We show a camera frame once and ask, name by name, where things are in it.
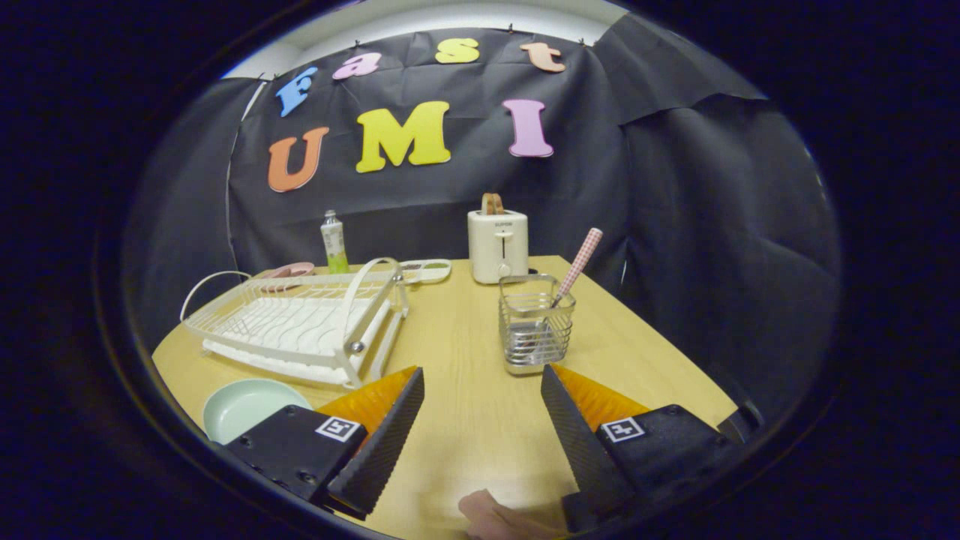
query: letter m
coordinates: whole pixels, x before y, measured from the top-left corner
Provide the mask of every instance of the letter m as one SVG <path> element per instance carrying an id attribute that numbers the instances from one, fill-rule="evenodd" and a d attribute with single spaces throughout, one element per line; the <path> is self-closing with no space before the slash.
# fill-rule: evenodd
<path id="1" fill-rule="evenodd" d="M 399 167 L 413 143 L 409 161 L 414 165 L 443 163 L 450 160 L 444 147 L 444 112 L 450 109 L 446 101 L 427 101 L 417 105 L 400 126 L 386 109 L 364 112 L 357 123 L 364 127 L 363 156 L 357 163 L 358 173 L 382 169 L 387 162 L 380 156 L 383 147 L 390 163 Z"/>

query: white dish rack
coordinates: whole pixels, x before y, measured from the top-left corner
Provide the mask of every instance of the white dish rack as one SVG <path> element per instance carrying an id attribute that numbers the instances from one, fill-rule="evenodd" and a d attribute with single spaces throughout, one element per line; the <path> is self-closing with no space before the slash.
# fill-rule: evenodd
<path id="1" fill-rule="evenodd" d="M 390 270 L 372 272 L 378 263 L 389 263 Z M 399 263 L 375 258 L 356 274 L 246 280 L 184 320 L 194 292 L 220 274 L 198 282 L 180 313 L 184 325 L 204 339 L 205 349 L 275 373 L 347 388 L 362 386 L 360 368 L 386 324 L 370 368 L 372 380 L 383 375 L 400 320 L 410 310 Z"/>

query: black cloth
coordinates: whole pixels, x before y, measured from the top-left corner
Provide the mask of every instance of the black cloth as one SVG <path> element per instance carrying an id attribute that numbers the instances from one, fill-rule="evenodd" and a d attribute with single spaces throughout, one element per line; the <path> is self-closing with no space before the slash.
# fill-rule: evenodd
<path id="1" fill-rule="evenodd" d="M 627 14 L 593 48 L 629 145 L 619 298 L 739 404 L 772 419 L 817 374 L 840 299 L 816 163 L 762 93 Z"/>
<path id="2" fill-rule="evenodd" d="M 441 64 L 437 44 L 451 37 L 479 42 L 479 60 Z M 520 45 L 546 42 L 561 51 L 561 73 L 530 63 Z M 345 60 L 383 55 L 365 76 L 334 81 Z M 306 100 L 280 118 L 277 91 L 309 66 Z M 507 99 L 545 104 L 544 138 L 550 158 L 517 158 Z M 426 101 L 450 104 L 444 144 L 450 161 L 407 162 L 360 174 L 364 128 L 356 118 L 386 108 L 400 124 Z M 604 240 L 588 274 L 611 292 L 619 286 L 627 241 L 629 186 L 625 138 L 603 66 L 588 48 L 555 37 L 496 30 L 454 29 L 415 33 L 365 43 L 292 69 L 270 83 L 253 105 L 237 138 L 230 166 L 230 231 L 242 269 L 258 271 L 296 260 L 325 262 L 320 226 L 326 209 L 344 222 L 351 262 L 375 257 L 466 258 L 467 212 L 479 209 L 484 192 L 498 192 L 507 209 L 529 216 L 531 255 L 573 260 L 590 227 Z M 294 191 L 267 184 L 269 146 L 308 130 L 329 128 L 319 170 Z M 293 147 L 289 171 L 302 166 L 304 143 Z"/>
<path id="3" fill-rule="evenodd" d="M 479 60 L 438 63 L 437 44 L 451 37 L 476 39 Z M 537 41 L 561 52 L 565 71 L 530 62 L 520 45 Z M 370 52 L 382 55 L 376 71 L 332 79 Z M 280 117 L 277 92 L 311 66 L 305 100 Z M 140 296 L 149 347 L 209 273 L 323 264 L 327 209 L 345 224 L 351 262 L 466 258 L 466 214 L 493 191 L 529 216 L 531 255 L 573 260 L 587 230 L 603 230 L 586 273 L 739 404 L 777 416 L 816 375 L 839 295 L 836 226 L 816 163 L 761 92 L 672 32 L 628 14 L 593 47 L 483 29 L 390 37 L 264 84 L 239 122 L 258 84 L 211 89 L 148 169 L 134 225 L 153 227 L 137 237 L 150 262 Z M 545 104 L 553 156 L 509 153 L 507 99 Z M 427 101 L 450 105 L 450 161 L 357 173 L 357 116 L 387 109 L 403 124 Z M 300 138 L 320 127 L 329 133 L 313 179 L 273 191 L 269 147 L 295 137 L 287 169 L 298 171 Z M 205 287 L 192 308 L 228 284 Z"/>
<path id="4" fill-rule="evenodd" d="M 124 239 L 124 272 L 136 291 L 132 316 L 152 351 L 180 322 L 180 307 L 205 276 L 236 270 L 227 236 L 227 172 L 237 126 L 261 82 L 224 79 L 183 112 L 139 179 Z M 202 287 L 189 314 L 239 283 Z"/>

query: blue letter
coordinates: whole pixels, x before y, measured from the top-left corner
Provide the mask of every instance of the blue letter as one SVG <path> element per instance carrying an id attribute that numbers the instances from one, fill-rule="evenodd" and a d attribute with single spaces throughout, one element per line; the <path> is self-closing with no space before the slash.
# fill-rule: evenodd
<path id="1" fill-rule="evenodd" d="M 317 72 L 316 67 L 308 67 L 306 71 L 300 73 L 294 80 L 287 83 L 286 86 L 276 93 L 283 104 L 283 110 L 280 112 L 280 118 L 286 116 L 291 110 L 296 109 L 297 105 L 303 103 L 306 99 L 306 90 L 310 88 L 310 76 Z"/>

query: wooden table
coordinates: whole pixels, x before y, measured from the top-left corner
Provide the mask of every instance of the wooden table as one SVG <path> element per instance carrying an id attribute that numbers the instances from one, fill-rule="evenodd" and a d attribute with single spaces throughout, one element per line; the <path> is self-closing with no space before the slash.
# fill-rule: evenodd
<path id="1" fill-rule="evenodd" d="M 569 268 L 552 256 L 531 257 L 530 265 L 558 280 Z M 446 281 L 413 285 L 408 294 L 410 315 L 384 375 L 422 366 L 426 396 L 376 509 L 359 523 L 400 538 L 464 539 L 468 520 L 457 502 L 486 488 L 500 503 L 564 528 L 560 499 L 577 485 L 540 397 L 540 375 L 504 369 L 498 287 L 474 282 L 468 261 L 454 260 Z M 711 426 L 735 411 L 699 368 L 591 279 L 582 276 L 571 294 L 577 306 L 565 367 L 650 408 L 682 405 Z M 201 427 L 206 398 L 235 380 L 281 380 L 314 407 L 347 391 L 205 353 L 183 324 L 156 348 L 154 361 Z"/>

